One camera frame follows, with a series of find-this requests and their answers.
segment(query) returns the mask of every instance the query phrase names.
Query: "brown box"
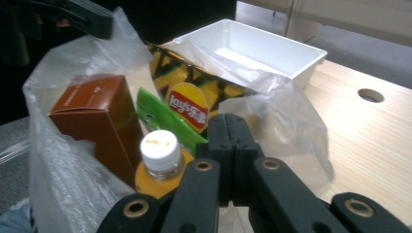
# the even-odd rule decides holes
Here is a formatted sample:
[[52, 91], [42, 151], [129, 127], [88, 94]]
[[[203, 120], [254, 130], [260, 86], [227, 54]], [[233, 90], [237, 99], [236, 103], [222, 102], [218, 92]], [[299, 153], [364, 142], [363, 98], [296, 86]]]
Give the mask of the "brown box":
[[62, 134], [94, 142], [96, 158], [135, 187], [143, 134], [124, 76], [74, 79], [49, 117]]

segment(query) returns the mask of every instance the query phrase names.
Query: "lay's chip bag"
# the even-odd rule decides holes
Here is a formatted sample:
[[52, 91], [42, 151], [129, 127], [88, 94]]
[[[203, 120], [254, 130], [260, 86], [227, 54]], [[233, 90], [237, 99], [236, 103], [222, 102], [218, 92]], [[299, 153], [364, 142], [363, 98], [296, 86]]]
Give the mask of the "lay's chip bag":
[[204, 137], [208, 119], [219, 112], [219, 103], [250, 92], [190, 63], [172, 50], [154, 44], [148, 44], [148, 49], [154, 56], [151, 74], [160, 97]]

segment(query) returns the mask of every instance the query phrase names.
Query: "orange juice bottle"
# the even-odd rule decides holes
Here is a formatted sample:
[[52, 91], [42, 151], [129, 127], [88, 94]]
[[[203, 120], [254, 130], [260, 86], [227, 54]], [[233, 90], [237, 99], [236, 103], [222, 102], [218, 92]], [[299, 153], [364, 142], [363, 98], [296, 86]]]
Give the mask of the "orange juice bottle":
[[141, 144], [142, 162], [136, 171], [137, 191], [159, 199], [175, 189], [191, 154], [180, 148], [176, 136], [167, 130], [156, 130], [146, 135]]

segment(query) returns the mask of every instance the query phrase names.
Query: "wooden table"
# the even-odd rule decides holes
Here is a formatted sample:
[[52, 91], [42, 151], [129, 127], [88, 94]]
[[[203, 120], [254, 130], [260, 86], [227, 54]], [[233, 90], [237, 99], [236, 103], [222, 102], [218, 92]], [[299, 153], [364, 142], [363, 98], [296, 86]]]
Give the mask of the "wooden table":
[[321, 198], [359, 193], [412, 225], [412, 90], [325, 61], [304, 92], [328, 129], [335, 179]]

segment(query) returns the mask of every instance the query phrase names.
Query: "white plastic bag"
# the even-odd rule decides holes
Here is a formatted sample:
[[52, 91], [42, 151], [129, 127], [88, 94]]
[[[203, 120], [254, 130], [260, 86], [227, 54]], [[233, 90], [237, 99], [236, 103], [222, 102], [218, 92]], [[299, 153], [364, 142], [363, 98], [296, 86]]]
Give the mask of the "white plastic bag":
[[167, 47], [215, 75], [257, 91], [224, 100], [219, 112], [244, 118], [266, 156], [286, 162], [315, 194], [325, 191], [333, 179], [326, 125], [291, 79], [248, 68], [191, 41]]
[[48, 113], [74, 77], [131, 75], [152, 56], [122, 9], [112, 39], [84, 36], [50, 50], [23, 92], [30, 113], [29, 195], [39, 232], [95, 232], [111, 208], [134, 192], [93, 156], [93, 144], [61, 135]]

